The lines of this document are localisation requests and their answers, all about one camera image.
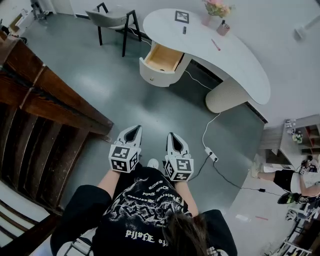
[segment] brown hair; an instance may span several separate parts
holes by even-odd
[[[194,218],[182,213],[168,217],[162,230],[172,253],[177,256],[207,256],[206,224],[198,215]]]

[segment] pen holder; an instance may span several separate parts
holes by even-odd
[[[229,30],[230,30],[230,27],[229,26],[226,27],[223,24],[220,24],[220,26],[216,29],[217,33],[220,36],[225,36],[226,33],[228,33]]]

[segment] black chair legs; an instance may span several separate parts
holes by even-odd
[[[129,23],[129,16],[132,15],[133,16],[133,24],[135,25],[138,37],[139,37],[139,41],[142,41],[142,37],[141,37],[141,32],[139,29],[139,25],[138,25],[138,19],[137,19],[137,15],[136,15],[136,11],[132,10],[129,11],[126,14],[126,22],[125,22],[125,26],[124,26],[124,35],[123,35],[123,46],[122,46],[122,57],[124,57],[126,55],[126,43],[127,43],[127,33],[128,33],[128,23]]]
[[[100,45],[102,46],[101,27],[99,26],[98,26],[98,34],[99,34],[99,42],[100,42]]]
[[[140,32],[140,29],[139,29],[138,19],[137,19],[137,15],[136,15],[136,11],[135,11],[135,10],[133,10],[132,16],[133,16],[133,20],[134,20],[133,23],[134,23],[134,25],[135,25],[136,32],[137,32],[138,37],[139,37],[139,41],[141,42],[141,41],[142,41],[141,32]]]
[[[122,57],[126,55],[126,43],[127,43],[127,33],[128,33],[128,23],[129,23],[129,15],[126,15],[126,22],[124,26],[124,34],[123,34],[123,46],[122,46]]]

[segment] gray floor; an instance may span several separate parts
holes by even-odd
[[[206,124],[215,114],[204,105],[208,89],[184,74],[167,88],[152,86],[139,73],[139,57],[150,46],[129,35],[122,58],[123,35],[102,28],[90,20],[58,14],[36,21],[24,34],[29,47],[71,88],[114,122],[112,136],[132,125],[143,126],[142,164],[150,158],[165,158],[169,132],[180,135],[189,145],[198,172],[207,157],[202,145]],[[187,70],[213,88],[217,82],[189,65]],[[264,124],[245,106],[223,112],[210,124],[205,144],[219,157],[216,167],[227,179],[241,186],[259,146]],[[74,168],[62,198],[66,205],[79,185],[96,185],[109,169],[110,144],[89,141]],[[219,209],[223,213],[238,189],[226,183],[208,160],[198,178],[189,183],[200,211]]]

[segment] power strip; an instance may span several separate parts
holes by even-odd
[[[212,161],[218,162],[219,158],[213,153],[213,151],[209,147],[206,146],[204,151],[212,159]]]

